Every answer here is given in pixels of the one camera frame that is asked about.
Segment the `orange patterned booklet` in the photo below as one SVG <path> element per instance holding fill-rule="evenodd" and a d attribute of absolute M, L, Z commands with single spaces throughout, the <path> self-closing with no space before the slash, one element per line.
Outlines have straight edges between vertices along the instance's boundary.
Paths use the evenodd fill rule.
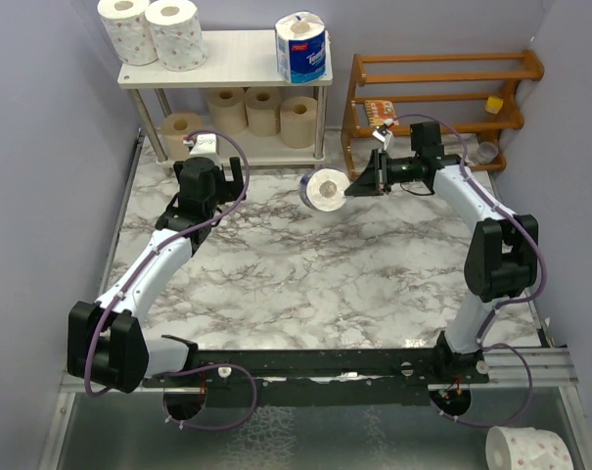
<path fill-rule="evenodd" d="M 368 123 L 372 127 L 379 127 L 386 123 L 395 122 L 396 111 L 392 101 L 369 99 L 364 102 L 364 109 Z"/>

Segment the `white two-tier shelf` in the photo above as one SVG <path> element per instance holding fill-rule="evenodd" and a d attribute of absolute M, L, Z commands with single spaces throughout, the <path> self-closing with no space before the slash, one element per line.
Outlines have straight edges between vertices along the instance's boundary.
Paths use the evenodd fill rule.
<path fill-rule="evenodd" d="M 266 30 L 214 30 L 203 33 L 209 57 L 195 70 L 176 72 L 154 62 L 145 66 L 123 64 L 117 83 L 133 101 L 142 129 L 156 155 L 157 165 L 163 170 L 172 166 L 172 158 L 163 148 L 141 91 L 153 90 L 162 113 L 167 117 L 171 109 L 165 95 L 167 89 L 213 89 L 223 87 L 287 87 L 277 72 L 275 33 Z M 303 149 L 285 146 L 278 137 L 256 137 L 248 130 L 237 134 L 235 140 L 255 166 L 313 166 L 322 163 L 324 132 L 329 87 L 333 83 L 331 44 L 326 44 L 326 72 L 310 82 L 318 103 L 314 144 Z"/>

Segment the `blue roll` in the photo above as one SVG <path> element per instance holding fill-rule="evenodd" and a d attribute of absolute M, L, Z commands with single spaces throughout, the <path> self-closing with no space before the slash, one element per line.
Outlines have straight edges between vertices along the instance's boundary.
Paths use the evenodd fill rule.
<path fill-rule="evenodd" d="M 334 168 L 320 167 L 306 173 L 298 184 L 303 203 L 319 212 L 340 210 L 347 197 L 344 194 L 350 182 L 345 173 Z"/>
<path fill-rule="evenodd" d="M 296 12 L 275 23 L 278 74 L 290 84 L 305 84 L 326 72 L 326 28 L 320 17 Z"/>

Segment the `yellow cap jar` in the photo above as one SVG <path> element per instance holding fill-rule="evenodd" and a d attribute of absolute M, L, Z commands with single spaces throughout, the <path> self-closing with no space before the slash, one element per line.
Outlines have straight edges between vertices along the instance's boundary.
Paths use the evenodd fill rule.
<path fill-rule="evenodd" d="M 498 96 L 489 96 L 484 105 L 485 111 L 492 115 L 498 115 L 503 107 L 504 100 Z"/>

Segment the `clear plastic cup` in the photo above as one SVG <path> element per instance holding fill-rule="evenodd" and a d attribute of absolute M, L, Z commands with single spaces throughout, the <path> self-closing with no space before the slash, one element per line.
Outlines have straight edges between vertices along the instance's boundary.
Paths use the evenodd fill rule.
<path fill-rule="evenodd" d="M 477 165 L 490 165 L 499 155 L 499 148 L 492 142 L 478 144 L 475 162 Z"/>

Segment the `black base crossbar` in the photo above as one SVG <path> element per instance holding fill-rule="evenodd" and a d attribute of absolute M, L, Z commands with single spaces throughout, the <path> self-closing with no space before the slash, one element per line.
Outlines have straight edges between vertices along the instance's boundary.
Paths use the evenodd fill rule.
<path fill-rule="evenodd" d="M 488 381 L 482 352 L 420 349 L 194 350 L 180 373 L 144 381 L 167 393 L 204 391 L 217 407 L 426 405 L 431 386 Z"/>

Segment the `brown wooden rack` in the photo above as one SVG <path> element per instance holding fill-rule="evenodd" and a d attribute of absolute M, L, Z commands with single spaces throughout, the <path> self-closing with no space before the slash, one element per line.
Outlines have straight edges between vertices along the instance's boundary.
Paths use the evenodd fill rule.
<path fill-rule="evenodd" d="M 476 63 L 514 61 L 517 66 L 512 70 L 472 70 L 451 72 L 417 72 L 415 67 L 422 64 Z M 484 112 L 482 117 L 460 121 L 454 127 L 461 133 L 474 134 L 480 142 L 500 143 L 500 136 L 505 130 L 519 130 L 524 126 L 524 116 L 516 102 L 516 93 L 525 80 L 540 81 L 545 68 L 539 57 L 531 49 L 505 53 L 470 53 L 470 54 L 428 54 L 428 55 L 362 55 L 353 56 L 343 113 L 341 143 L 345 166 L 350 179 L 360 175 L 352 156 L 351 143 L 354 139 L 370 138 L 374 127 L 368 122 L 362 123 L 358 112 L 364 109 L 364 102 L 371 97 L 359 97 L 357 90 L 366 86 L 377 85 L 449 85 L 497 81 L 502 84 L 495 92 L 472 93 L 421 93 L 415 95 L 383 95 L 374 99 L 392 101 L 399 111 L 408 104 L 443 104 L 443 103 L 482 103 L 489 96 L 498 96 L 504 100 L 504 107 L 498 115 Z"/>

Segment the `aluminium rail frame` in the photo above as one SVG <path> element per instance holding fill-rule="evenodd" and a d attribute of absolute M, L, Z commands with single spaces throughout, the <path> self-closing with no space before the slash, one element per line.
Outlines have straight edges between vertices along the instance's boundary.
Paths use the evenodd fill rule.
<path fill-rule="evenodd" d="M 494 347 L 460 372 L 438 375 L 430 349 L 198 351 L 196 367 L 215 370 L 185 377 L 157 376 L 143 380 L 137 393 L 192 393 L 201 383 L 232 385 L 246 377 L 245 368 L 262 388 L 269 386 L 380 385 L 395 380 L 401 386 L 436 390 L 458 381 L 462 389 L 566 387 L 578 383 L 566 348 Z"/>

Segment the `white red-dotted roll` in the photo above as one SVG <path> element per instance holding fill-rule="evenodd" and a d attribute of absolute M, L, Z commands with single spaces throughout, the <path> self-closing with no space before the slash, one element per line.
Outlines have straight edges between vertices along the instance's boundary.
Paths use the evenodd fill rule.
<path fill-rule="evenodd" d="M 199 11 L 192 1 L 159 0 L 145 11 L 159 63 L 169 71 L 191 71 L 208 58 Z"/>
<path fill-rule="evenodd" d="M 149 0 L 100 0 L 97 11 L 118 58 L 131 66 L 158 59 L 145 12 Z"/>

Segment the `white red-dotted roll front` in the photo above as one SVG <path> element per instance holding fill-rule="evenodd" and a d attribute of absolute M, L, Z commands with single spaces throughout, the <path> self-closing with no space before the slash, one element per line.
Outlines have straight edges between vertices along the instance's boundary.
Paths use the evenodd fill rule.
<path fill-rule="evenodd" d="M 131 66 L 158 59 L 145 12 L 149 0 L 100 0 L 97 11 L 118 58 Z"/>

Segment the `brown paper roll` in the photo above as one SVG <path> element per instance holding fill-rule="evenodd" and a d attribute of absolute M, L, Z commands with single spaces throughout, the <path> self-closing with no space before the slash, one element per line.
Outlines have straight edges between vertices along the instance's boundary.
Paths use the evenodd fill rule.
<path fill-rule="evenodd" d="M 243 88 L 211 88 L 207 92 L 207 105 L 211 122 L 218 130 L 238 134 L 248 127 Z"/>
<path fill-rule="evenodd" d="M 250 87 L 245 93 L 245 106 L 250 132 L 269 137 L 280 132 L 282 95 L 278 87 Z"/>
<path fill-rule="evenodd" d="M 167 156 L 173 161 L 184 161 L 189 157 L 189 148 L 184 138 L 203 126 L 200 116 L 195 113 L 172 113 L 161 125 Z"/>
<path fill-rule="evenodd" d="M 280 107 L 280 137 L 290 148 L 312 146 L 316 136 L 317 101 L 310 97 L 293 97 Z"/>

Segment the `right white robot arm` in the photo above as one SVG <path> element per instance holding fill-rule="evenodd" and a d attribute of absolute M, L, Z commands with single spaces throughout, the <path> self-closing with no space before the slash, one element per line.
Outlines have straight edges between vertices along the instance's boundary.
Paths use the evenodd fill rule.
<path fill-rule="evenodd" d="M 410 126 L 413 156 L 388 154 L 395 121 L 389 118 L 373 133 L 381 148 L 345 190 L 348 198 L 382 196 L 393 186 L 421 182 L 443 199 L 472 231 L 464 264 L 468 293 L 459 312 L 437 342 L 444 352 L 432 359 L 433 375 L 453 383 L 468 368 L 465 354 L 481 349 L 498 309 L 524 301 L 524 291 L 542 286 L 545 260 L 538 247 L 538 222 L 501 205 L 471 173 L 466 155 L 446 154 L 444 123 L 421 116 Z"/>

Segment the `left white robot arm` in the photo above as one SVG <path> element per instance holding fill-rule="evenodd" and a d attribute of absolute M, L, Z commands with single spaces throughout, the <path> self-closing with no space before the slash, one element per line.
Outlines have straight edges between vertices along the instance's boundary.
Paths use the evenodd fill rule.
<path fill-rule="evenodd" d="M 96 301 L 70 310 L 67 371 L 83 380 L 88 396 L 131 393 L 144 379 L 162 374 L 180 387 L 198 377 L 189 342 L 171 336 L 148 340 L 142 323 L 173 275 L 245 199 L 248 159 L 232 157 L 229 163 L 225 170 L 204 155 L 175 163 L 178 191 L 143 252 Z"/>

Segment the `white dotted roll bottom corner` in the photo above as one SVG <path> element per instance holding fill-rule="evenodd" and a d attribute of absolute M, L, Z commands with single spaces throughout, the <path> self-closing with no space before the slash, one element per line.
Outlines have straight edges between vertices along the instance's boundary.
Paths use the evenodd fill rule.
<path fill-rule="evenodd" d="M 572 470 L 573 460 L 556 433 L 535 428 L 492 427 L 486 437 L 489 470 Z"/>

